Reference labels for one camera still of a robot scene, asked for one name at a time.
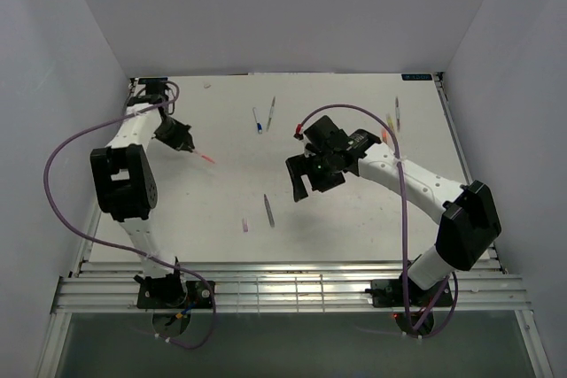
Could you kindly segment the red highlighter pen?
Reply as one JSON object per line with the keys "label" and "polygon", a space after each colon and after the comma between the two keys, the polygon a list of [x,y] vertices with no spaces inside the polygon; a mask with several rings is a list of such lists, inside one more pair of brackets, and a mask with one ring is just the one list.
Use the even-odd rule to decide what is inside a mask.
{"label": "red highlighter pen", "polygon": [[196,155],[196,156],[199,157],[199,158],[204,159],[205,161],[207,161],[207,162],[210,163],[210,164],[216,164],[216,162],[215,162],[212,158],[210,158],[209,156],[207,156],[207,155],[205,155],[205,154],[202,154],[202,153],[200,153],[200,152],[198,152],[198,151],[196,151],[196,150],[193,151],[193,154]]}

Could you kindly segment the purple highlighter pen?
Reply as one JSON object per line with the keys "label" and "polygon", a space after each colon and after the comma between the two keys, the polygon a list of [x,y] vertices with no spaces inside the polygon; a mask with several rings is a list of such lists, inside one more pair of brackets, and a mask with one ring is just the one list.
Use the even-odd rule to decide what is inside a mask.
{"label": "purple highlighter pen", "polygon": [[263,200],[264,200],[264,205],[265,205],[265,209],[266,209],[266,213],[267,213],[267,217],[268,217],[268,223],[269,223],[271,228],[274,228],[275,225],[276,225],[275,219],[274,219],[274,215],[273,215],[267,194],[263,195]]}

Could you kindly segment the green label clear pen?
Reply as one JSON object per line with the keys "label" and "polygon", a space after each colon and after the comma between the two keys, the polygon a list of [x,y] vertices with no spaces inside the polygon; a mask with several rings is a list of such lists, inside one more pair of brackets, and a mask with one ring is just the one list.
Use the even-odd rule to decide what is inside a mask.
{"label": "green label clear pen", "polygon": [[267,120],[267,124],[266,124],[266,132],[269,131],[270,127],[271,127],[271,123],[274,117],[274,111],[275,111],[275,107],[276,107],[276,96],[273,96],[272,101],[271,101],[271,105],[269,108],[269,112],[268,112],[268,120]]}

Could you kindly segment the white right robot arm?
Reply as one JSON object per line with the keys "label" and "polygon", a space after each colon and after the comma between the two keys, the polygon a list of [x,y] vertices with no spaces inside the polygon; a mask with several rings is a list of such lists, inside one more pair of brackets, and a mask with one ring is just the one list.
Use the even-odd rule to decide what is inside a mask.
{"label": "white right robot arm", "polygon": [[465,185],[397,159],[392,148],[362,129],[306,138],[303,153],[285,161],[295,201],[309,190],[325,192],[345,183],[350,173],[405,197],[438,225],[435,243],[410,264],[400,282],[402,298],[412,305],[421,304],[452,272],[469,271],[501,234],[493,194],[481,181]]}

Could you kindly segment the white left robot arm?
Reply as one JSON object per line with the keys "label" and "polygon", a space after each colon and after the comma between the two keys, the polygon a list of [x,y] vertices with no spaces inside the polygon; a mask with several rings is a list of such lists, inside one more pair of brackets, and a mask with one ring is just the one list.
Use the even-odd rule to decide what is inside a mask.
{"label": "white left robot arm", "polygon": [[126,119],[104,147],[89,156],[98,205],[117,222],[140,258],[139,282],[158,282],[157,295],[168,306],[181,305],[188,296],[186,282],[168,267],[176,258],[159,246],[151,212],[158,188],[146,151],[155,140],[175,151],[195,150],[190,125],[173,117],[178,86],[165,79],[145,79],[126,103]]}

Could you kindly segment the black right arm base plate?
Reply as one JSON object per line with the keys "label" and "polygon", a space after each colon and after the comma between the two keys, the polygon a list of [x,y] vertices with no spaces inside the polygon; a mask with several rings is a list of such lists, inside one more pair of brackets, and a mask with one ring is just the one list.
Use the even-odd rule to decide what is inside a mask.
{"label": "black right arm base plate", "polygon": [[[453,304],[453,296],[449,287],[450,278],[435,283],[430,289],[420,289],[411,280],[408,280],[408,302],[410,306],[426,307],[439,293],[435,307],[449,307]],[[365,289],[370,294],[371,304],[374,307],[403,307],[402,276],[395,279],[375,279],[370,287]]]}

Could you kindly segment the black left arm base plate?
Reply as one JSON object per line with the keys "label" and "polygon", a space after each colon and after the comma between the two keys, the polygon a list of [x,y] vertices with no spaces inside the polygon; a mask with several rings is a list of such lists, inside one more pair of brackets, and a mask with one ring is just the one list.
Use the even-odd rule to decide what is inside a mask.
{"label": "black left arm base plate", "polygon": [[197,309],[211,309],[215,281],[207,283],[209,288],[202,281],[145,280],[140,284],[136,307],[143,310],[182,310],[188,306]]}

